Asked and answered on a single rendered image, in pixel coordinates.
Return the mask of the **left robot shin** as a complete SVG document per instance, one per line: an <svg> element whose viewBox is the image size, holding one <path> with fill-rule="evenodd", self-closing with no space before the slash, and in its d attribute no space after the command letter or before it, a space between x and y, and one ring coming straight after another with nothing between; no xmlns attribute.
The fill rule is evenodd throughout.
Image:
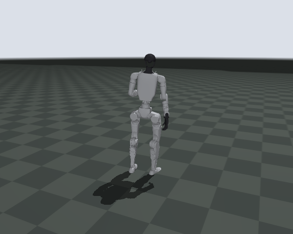
<svg viewBox="0 0 293 234"><path fill-rule="evenodd" d="M130 153L130 159L131 159L131 167L135 166L135 157L136 157L136 154L137 154L137 146L132 146L131 145L131 141L132 141L132 138L130 139L130 149L129 149L129 153Z"/></svg>

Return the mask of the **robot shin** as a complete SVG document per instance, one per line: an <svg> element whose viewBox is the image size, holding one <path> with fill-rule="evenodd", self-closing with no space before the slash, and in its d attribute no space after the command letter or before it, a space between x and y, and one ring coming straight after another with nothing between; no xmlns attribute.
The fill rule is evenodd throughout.
<svg viewBox="0 0 293 234"><path fill-rule="evenodd" d="M154 149L150 149L150 158L151 158L151 169L153 169L154 171L156 171L156 165L157 165L157 159L159 156L159 142L155 142L154 143Z"/></svg>
<svg viewBox="0 0 293 234"><path fill-rule="evenodd" d="M130 149L129 149L129 153L130 153L130 159L131 159L131 167L135 166L135 157L136 157L136 154L137 154L137 146L132 146L131 145L131 141L132 141L132 138L130 139Z"/></svg>

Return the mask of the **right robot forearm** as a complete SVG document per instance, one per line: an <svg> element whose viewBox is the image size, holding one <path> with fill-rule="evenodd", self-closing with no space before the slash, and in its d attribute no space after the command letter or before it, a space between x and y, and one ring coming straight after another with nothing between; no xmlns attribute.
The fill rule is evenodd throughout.
<svg viewBox="0 0 293 234"><path fill-rule="evenodd" d="M163 104L163 115L165 116L166 113L168 113L169 115L169 112L168 112L168 95L166 94L166 100L162 101L162 104Z"/></svg>

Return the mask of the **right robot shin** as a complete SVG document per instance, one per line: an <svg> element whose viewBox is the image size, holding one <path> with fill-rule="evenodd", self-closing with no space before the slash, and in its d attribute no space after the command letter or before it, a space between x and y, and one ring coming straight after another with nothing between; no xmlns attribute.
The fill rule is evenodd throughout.
<svg viewBox="0 0 293 234"><path fill-rule="evenodd" d="M159 156L159 142L155 142L154 143L154 149L150 149L150 158L151 158L151 169L153 169L154 171L156 171L156 165L157 165L157 159Z"/></svg>

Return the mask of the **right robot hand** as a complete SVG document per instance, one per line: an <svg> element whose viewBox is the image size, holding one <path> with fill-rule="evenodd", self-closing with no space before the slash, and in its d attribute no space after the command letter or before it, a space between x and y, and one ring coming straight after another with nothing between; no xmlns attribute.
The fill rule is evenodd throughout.
<svg viewBox="0 0 293 234"><path fill-rule="evenodd" d="M168 113L165 114L164 118L165 118L165 122L163 125L165 125L165 126L162 131L164 131L168 128L168 118L169 118Z"/></svg>

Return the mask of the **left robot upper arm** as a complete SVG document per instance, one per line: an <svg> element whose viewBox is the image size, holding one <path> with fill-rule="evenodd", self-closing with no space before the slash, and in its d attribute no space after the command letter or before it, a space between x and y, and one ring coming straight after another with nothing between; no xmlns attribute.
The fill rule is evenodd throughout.
<svg viewBox="0 0 293 234"><path fill-rule="evenodd" d="M138 76L138 73L132 73L130 76L128 95L131 97L136 96L136 92L134 91L134 88L136 85L137 76Z"/></svg>

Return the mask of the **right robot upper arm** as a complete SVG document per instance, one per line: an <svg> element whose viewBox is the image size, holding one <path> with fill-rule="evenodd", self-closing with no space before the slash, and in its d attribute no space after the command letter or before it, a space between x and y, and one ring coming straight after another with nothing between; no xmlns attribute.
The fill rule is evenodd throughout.
<svg viewBox="0 0 293 234"><path fill-rule="evenodd" d="M160 99L166 100L166 91L167 91L166 79L162 75L157 75L157 77L158 77L158 82L160 82L160 91L161 91Z"/></svg>

